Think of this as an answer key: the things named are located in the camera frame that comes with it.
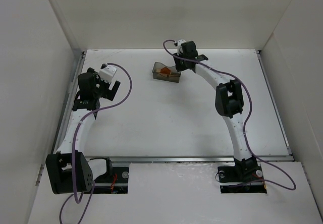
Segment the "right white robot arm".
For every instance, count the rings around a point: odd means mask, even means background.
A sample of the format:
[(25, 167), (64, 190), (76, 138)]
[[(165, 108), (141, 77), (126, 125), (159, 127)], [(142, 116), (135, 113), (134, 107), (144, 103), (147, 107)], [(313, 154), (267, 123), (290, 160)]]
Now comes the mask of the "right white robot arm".
[(199, 55), (193, 41), (178, 40), (174, 43), (177, 52), (173, 54), (176, 70), (187, 69), (202, 77), (216, 91), (215, 107), (223, 117), (231, 138), (234, 154), (234, 166), (219, 167), (219, 179), (222, 183), (248, 183), (255, 180), (253, 176), (259, 166), (256, 158), (247, 148), (243, 132), (243, 93), (241, 83), (236, 79), (228, 79), (225, 75), (212, 71), (208, 64), (201, 61), (208, 58)]

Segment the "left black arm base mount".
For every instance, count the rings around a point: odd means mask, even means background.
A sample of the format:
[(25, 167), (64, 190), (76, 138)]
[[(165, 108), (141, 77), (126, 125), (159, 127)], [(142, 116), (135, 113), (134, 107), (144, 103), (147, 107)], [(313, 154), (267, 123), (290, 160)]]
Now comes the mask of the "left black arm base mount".
[(129, 165), (111, 163), (109, 170), (95, 179), (94, 194), (127, 194)]

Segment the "tan wood block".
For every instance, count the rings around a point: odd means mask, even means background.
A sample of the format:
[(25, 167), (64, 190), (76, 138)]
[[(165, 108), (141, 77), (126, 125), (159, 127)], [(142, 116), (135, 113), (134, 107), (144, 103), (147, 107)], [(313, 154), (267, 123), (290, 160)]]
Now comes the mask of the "tan wood block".
[(178, 74), (167, 74), (167, 78), (178, 78)]

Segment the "orange triangular wood block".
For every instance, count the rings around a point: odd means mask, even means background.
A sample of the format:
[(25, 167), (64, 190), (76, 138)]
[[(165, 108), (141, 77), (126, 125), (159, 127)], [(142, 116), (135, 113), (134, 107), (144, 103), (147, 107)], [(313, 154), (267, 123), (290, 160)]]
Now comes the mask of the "orange triangular wood block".
[(164, 73), (163, 74), (165, 74), (165, 75), (172, 73), (172, 71), (169, 68), (167, 68), (167, 67), (163, 67), (162, 69), (164, 70)]

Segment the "smoky transparent plastic bin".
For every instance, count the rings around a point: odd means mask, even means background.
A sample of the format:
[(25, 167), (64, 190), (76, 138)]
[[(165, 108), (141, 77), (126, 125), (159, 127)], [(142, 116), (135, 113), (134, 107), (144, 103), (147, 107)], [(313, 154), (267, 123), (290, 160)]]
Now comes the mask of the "smoky transparent plastic bin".
[(152, 68), (153, 79), (179, 83), (181, 72), (175, 66), (166, 66), (163, 63), (155, 62)]

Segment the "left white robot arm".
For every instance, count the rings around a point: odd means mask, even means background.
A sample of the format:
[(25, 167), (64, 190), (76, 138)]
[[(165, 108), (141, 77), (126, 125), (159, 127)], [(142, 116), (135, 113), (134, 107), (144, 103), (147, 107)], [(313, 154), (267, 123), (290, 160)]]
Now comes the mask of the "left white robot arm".
[(49, 154), (45, 161), (54, 194), (89, 192), (94, 180), (111, 175), (113, 167), (109, 158), (86, 160), (84, 150), (100, 99), (113, 100), (120, 86), (119, 81), (112, 81), (116, 72), (115, 66), (107, 65), (98, 72), (88, 68), (77, 77), (79, 90), (67, 133), (56, 152)]

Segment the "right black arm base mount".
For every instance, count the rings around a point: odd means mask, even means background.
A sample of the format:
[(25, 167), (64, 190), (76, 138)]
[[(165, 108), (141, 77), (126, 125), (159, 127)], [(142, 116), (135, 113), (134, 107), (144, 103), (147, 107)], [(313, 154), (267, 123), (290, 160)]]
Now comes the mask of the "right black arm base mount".
[(242, 173), (237, 166), (218, 166), (216, 180), (220, 183), (222, 194), (266, 194), (267, 189), (263, 179), (262, 168), (259, 165), (254, 170)]

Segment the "long light wood block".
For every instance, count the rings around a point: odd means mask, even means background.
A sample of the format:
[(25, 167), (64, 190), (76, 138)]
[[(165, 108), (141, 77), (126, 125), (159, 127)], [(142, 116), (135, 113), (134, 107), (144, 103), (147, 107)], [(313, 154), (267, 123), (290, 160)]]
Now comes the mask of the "long light wood block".
[(162, 74), (162, 73), (164, 73), (164, 70), (163, 69), (156, 69), (156, 71), (155, 71), (156, 73), (160, 73), (160, 74)]

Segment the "aluminium front rail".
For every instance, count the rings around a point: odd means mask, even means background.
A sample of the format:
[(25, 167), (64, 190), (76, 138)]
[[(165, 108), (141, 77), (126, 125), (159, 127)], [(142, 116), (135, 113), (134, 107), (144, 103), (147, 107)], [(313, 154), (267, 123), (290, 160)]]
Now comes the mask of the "aluminium front rail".
[[(292, 155), (286, 156), (261, 156), (261, 159), (269, 162), (293, 162)], [(232, 156), (217, 157), (140, 157), (140, 156), (115, 156), (110, 157), (112, 162), (129, 163), (185, 163), (185, 162), (233, 162)]]

